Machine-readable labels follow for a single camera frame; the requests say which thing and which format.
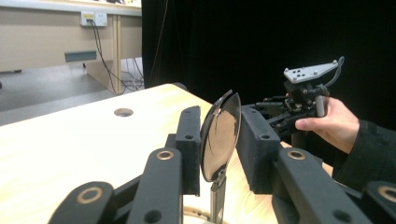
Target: light wood tabletop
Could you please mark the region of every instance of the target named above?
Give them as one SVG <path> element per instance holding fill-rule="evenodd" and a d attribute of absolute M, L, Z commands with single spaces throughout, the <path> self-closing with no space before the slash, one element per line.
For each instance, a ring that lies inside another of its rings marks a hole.
<path fill-rule="evenodd" d="M 47 223 L 74 188 L 91 181 L 117 188 L 141 175 L 194 105 L 203 122 L 211 104 L 166 84 L 0 127 L 0 223 Z M 120 108 L 134 113 L 116 116 Z M 208 213 L 210 186 L 201 177 L 201 197 L 184 196 L 184 205 Z M 271 196 L 248 190 L 236 151 L 225 200 L 227 223 L 276 223 Z"/>

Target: gray floor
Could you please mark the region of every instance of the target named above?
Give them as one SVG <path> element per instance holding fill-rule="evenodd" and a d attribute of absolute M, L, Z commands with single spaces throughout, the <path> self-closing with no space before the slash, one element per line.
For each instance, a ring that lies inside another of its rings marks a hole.
<path fill-rule="evenodd" d="M 141 59 L 135 61 L 122 60 L 124 94 L 144 89 Z M 82 64 L 1 72 L 0 82 L 0 126 L 116 96 L 88 76 Z"/>

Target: electrical outlet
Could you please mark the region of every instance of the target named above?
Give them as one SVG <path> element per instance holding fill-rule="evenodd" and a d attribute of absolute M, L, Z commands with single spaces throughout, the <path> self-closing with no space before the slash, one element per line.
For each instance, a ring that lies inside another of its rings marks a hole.
<path fill-rule="evenodd" d="M 81 20 L 79 23 L 82 26 L 92 26 L 90 21 L 94 21 L 94 19 L 95 19 L 95 13 L 82 11 L 81 12 Z"/>
<path fill-rule="evenodd" d="M 95 13 L 96 26 L 107 26 L 107 14 L 103 12 Z"/>

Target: black backdrop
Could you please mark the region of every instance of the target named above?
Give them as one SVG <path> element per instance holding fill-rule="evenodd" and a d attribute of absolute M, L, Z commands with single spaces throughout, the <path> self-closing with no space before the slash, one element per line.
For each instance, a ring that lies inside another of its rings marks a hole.
<path fill-rule="evenodd" d="M 396 1 L 144 0 L 142 20 L 147 88 L 181 82 L 210 103 L 232 89 L 245 105 L 285 94 L 286 67 L 345 56 L 332 96 L 396 130 Z"/>

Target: person's hand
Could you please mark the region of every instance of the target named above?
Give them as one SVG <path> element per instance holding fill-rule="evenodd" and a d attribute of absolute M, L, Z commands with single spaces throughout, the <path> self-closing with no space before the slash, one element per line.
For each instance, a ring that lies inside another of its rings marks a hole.
<path fill-rule="evenodd" d="M 349 154 L 359 131 L 359 119 L 340 101 L 329 97 L 324 118 L 299 119 L 298 130 L 313 131 L 333 146 Z"/>

